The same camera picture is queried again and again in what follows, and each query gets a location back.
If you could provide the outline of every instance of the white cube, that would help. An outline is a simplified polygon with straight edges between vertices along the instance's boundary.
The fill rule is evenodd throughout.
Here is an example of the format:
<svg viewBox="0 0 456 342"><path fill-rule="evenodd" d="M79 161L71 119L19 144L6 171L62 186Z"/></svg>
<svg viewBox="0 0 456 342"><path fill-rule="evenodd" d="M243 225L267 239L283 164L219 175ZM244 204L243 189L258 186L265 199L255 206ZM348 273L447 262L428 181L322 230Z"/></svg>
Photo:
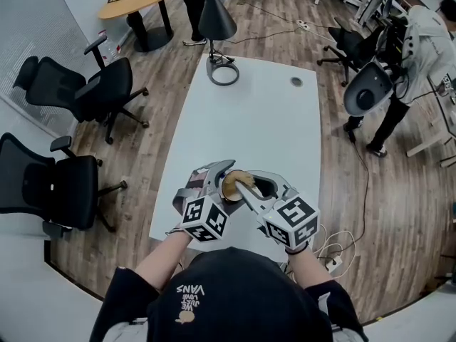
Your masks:
<svg viewBox="0 0 456 342"><path fill-rule="evenodd" d="M318 232L320 210L300 192L286 202L278 201L262 216L266 233L290 249L296 249Z"/></svg>
<svg viewBox="0 0 456 342"><path fill-rule="evenodd" d="M180 227L199 242L222 239L228 214L210 196L187 203Z"/></svg>

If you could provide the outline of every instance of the plastic bottle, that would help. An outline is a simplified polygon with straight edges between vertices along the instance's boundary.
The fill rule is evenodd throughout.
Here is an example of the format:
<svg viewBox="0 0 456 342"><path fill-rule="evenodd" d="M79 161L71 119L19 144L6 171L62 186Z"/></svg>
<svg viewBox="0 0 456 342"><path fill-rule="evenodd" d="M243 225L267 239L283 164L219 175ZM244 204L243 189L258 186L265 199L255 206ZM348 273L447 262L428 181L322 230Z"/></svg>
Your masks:
<svg viewBox="0 0 456 342"><path fill-rule="evenodd" d="M106 36L106 30L98 33L98 36ZM101 56L105 61L105 65L112 63L120 58L120 46L116 45L107 37L107 39L99 46Z"/></svg>

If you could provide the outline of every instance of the office chair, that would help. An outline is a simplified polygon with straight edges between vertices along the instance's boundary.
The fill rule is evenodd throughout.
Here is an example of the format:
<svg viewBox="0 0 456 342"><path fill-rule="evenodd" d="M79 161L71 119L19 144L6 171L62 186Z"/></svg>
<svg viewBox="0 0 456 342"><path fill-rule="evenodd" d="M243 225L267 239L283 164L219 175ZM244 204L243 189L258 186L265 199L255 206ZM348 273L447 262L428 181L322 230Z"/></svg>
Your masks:
<svg viewBox="0 0 456 342"><path fill-rule="evenodd" d="M0 214L28 213L43 219L43 230L61 237L70 228L89 229L95 216L109 232L115 232L98 209L98 198L127 182L98 190L100 160L76 157L69 148L71 137L51 143L51 152L63 151L68 158L56 162L30 151L11 133L0 138Z"/></svg>
<svg viewBox="0 0 456 342"><path fill-rule="evenodd" d="M363 38L357 31L346 28L338 18L334 18L340 28L330 27L328 32L336 40L336 48L325 46L325 52L331 50L338 58L323 58L316 62L321 66L323 62L342 63L345 69L345 81L341 82L343 88L348 85L349 68L358 72L375 55L377 40L385 27L379 26L368 38Z"/></svg>
<svg viewBox="0 0 456 342"><path fill-rule="evenodd" d="M141 88L131 93L133 74L127 58L105 67L98 49L105 40L106 36L100 37L84 51L85 55L93 52L100 66L100 71L88 82L84 76L59 65L52 58L44 57L38 62L38 57L32 56L22 64L14 87L26 91L27 103L68 109L79 123L94 119L99 123L104 121L104 126L108 127L105 141L111 145L113 139L110 134L119 113L137 121L143 128L149 127L149 122L141 121L123 108L140 94L148 96L149 91Z"/></svg>

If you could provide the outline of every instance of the desk lamp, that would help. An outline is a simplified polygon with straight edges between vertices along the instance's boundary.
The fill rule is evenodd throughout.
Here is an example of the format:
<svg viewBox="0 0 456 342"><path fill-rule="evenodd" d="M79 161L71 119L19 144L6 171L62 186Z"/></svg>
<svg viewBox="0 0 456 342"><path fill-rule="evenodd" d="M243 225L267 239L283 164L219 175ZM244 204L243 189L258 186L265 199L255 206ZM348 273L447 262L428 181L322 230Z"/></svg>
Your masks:
<svg viewBox="0 0 456 342"><path fill-rule="evenodd" d="M220 0L206 0L199 22L199 32L209 40L210 44L209 58L206 62L209 79L219 86L235 83L239 79L239 70L234 64L234 58L226 57L222 52L214 50L214 41L224 41L233 37L237 31L236 23ZM234 70L236 78L230 82L216 81L214 72L221 67Z"/></svg>

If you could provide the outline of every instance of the white t-shirt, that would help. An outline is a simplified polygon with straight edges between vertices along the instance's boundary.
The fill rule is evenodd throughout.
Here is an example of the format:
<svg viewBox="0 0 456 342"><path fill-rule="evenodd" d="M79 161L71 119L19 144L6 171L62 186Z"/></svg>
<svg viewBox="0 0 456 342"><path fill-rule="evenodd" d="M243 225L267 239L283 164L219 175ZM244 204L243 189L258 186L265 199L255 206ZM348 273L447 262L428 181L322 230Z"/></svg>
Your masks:
<svg viewBox="0 0 456 342"><path fill-rule="evenodd" d="M408 24L402 52L402 66L408 74L396 81L396 95L410 106L422 94L428 77L438 85L456 66L456 48L445 22L436 12L414 6L408 12Z"/></svg>

